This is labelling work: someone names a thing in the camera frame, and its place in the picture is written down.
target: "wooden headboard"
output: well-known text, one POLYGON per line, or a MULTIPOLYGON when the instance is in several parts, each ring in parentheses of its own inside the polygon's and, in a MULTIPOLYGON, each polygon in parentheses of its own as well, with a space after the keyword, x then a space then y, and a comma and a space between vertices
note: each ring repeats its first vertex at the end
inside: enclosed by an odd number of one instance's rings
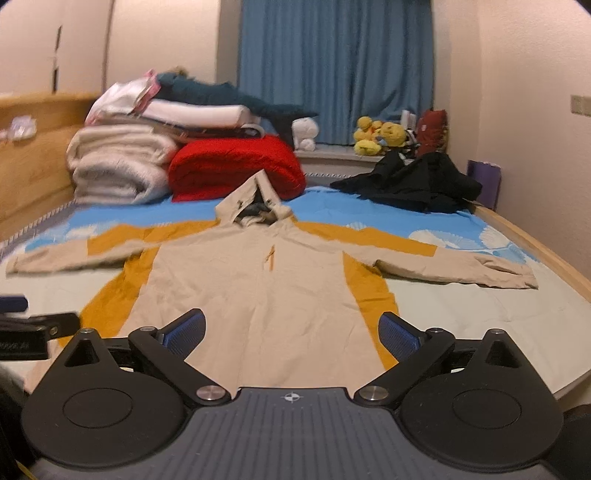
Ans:
POLYGON ((37 120, 37 136, 0 142, 0 241, 73 198, 66 148, 98 94, 0 98, 0 129, 19 115, 37 120))

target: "black clothing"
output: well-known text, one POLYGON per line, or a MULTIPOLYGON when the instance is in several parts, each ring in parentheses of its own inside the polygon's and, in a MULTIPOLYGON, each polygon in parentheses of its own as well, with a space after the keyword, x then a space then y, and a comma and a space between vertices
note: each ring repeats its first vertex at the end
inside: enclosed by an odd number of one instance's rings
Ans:
POLYGON ((404 165, 398 148, 390 150, 371 173, 330 184, 345 193, 416 212, 453 213, 476 200, 482 185, 460 173, 441 152, 424 154, 404 165))

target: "yellow stuffed toy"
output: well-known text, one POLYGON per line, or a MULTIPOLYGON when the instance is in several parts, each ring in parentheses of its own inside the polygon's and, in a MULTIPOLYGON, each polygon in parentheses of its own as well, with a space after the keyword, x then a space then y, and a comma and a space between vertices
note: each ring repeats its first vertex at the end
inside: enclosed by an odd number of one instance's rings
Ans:
POLYGON ((380 136, 389 147, 403 147, 406 144, 406 130, 400 124, 386 122, 379 129, 380 136))
POLYGON ((353 134, 357 155, 378 155, 383 149, 406 144, 407 133, 402 125, 363 116, 357 120, 357 127, 353 134))
POLYGON ((371 135, 374 133, 372 129, 372 120, 368 116, 363 116, 357 120, 357 130, 353 134, 356 142, 361 140, 371 140, 371 135))
POLYGON ((382 145, 378 145, 372 140, 360 140, 355 144, 354 149, 357 155, 372 156, 377 155, 382 151, 382 145))

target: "pillow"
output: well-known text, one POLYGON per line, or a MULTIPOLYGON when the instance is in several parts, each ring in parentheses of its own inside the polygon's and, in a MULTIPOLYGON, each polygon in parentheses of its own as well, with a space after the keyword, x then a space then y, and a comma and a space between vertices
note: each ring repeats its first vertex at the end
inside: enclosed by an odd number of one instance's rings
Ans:
POLYGON ((417 141, 421 146, 417 158, 429 152, 445 152, 447 148, 447 112, 427 110, 417 124, 417 141))

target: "red blanket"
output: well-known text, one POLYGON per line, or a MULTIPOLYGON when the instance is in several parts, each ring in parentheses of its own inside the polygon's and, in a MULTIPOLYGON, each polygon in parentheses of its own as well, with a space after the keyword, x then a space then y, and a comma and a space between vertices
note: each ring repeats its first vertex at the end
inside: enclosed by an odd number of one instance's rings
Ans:
POLYGON ((265 170, 282 200, 301 195, 306 178, 300 162, 279 138, 210 138, 182 148, 168 169, 174 202, 225 197, 265 170))

